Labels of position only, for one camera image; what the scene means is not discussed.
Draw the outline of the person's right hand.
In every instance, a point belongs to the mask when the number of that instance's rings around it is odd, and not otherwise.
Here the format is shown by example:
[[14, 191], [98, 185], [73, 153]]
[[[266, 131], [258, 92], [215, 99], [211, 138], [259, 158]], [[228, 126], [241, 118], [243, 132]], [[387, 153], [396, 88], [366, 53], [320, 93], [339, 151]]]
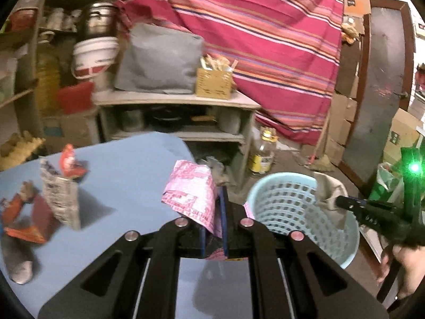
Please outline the person's right hand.
[[424, 246], [415, 249], [399, 245], [387, 246], [381, 254], [380, 273], [377, 278], [379, 283], [389, 274], [393, 260], [398, 261], [404, 270], [403, 282], [398, 291], [398, 298], [402, 300], [412, 295], [424, 278]]

